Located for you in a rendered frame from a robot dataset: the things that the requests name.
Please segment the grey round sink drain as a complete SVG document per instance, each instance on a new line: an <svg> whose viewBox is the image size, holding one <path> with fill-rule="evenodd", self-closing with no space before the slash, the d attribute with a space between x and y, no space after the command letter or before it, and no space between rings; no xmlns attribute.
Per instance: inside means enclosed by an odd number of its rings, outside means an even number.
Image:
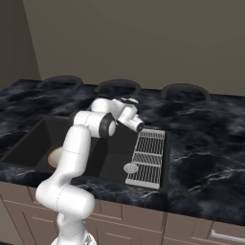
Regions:
<svg viewBox="0 0 245 245"><path fill-rule="evenodd" d="M139 167L135 163L127 163L123 166L123 170L126 173L135 173L137 172Z"/></svg>

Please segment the brown cabinet door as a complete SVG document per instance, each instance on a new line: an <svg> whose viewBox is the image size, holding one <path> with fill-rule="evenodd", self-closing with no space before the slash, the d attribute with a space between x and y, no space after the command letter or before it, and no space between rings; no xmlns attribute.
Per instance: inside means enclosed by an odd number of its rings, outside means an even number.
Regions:
<svg viewBox="0 0 245 245"><path fill-rule="evenodd" d="M58 235L53 211L4 202L24 245L51 245Z"/></svg>
<svg viewBox="0 0 245 245"><path fill-rule="evenodd" d="M85 220L98 245L162 245L163 234L94 218Z"/></svg>

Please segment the dark bar stool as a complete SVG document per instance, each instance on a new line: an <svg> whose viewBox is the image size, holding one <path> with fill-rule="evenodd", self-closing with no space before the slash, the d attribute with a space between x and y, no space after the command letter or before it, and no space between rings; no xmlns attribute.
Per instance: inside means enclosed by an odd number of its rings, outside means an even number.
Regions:
<svg viewBox="0 0 245 245"><path fill-rule="evenodd" d="M41 88L46 84L49 84L50 82L70 82L73 84L73 89L77 90L80 86L83 85L83 81L81 78L76 76L54 76L50 78L46 78L42 80L38 85L37 88Z"/></svg>
<svg viewBox="0 0 245 245"><path fill-rule="evenodd" d="M135 95L138 95L142 90L142 87L140 86L140 84L134 80L125 79L125 78L116 78L116 79L110 79L110 80L106 80L106 81L101 82L95 88L94 92L98 93L100 91L100 89L105 85L110 85L110 86L117 85L119 87L133 87Z"/></svg>
<svg viewBox="0 0 245 245"><path fill-rule="evenodd" d="M210 100L210 93L197 85L189 83L172 83L161 91L163 100Z"/></svg>

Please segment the black kitchen sink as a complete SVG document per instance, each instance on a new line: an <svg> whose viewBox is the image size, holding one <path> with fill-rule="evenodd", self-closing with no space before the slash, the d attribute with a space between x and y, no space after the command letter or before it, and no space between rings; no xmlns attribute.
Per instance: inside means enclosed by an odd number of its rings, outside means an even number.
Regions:
<svg viewBox="0 0 245 245"><path fill-rule="evenodd" d="M54 149L63 145L69 126L66 119L42 119L0 161L13 167L54 172L55 169L48 164L48 156ZM166 136L159 188L162 191L167 190L170 152L170 134L164 132ZM139 133L120 124L111 138L93 138L84 174L102 181L126 184L127 173L123 170L123 166L131 162Z"/></svg>

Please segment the tan round object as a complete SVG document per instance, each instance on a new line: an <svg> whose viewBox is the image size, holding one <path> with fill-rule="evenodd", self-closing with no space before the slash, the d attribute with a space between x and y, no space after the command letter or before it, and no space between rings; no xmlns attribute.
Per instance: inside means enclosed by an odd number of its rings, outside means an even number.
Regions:
<svg viewBox="0 0 245 245"><path fill-rule="evenodd" d="M59 159L60 159L60 156L61 156L61 153L62 153L62 148L58 147L58 148L54 149L49 154L49 156L48 156L48 164L51 167L57 167Z"/></svg>

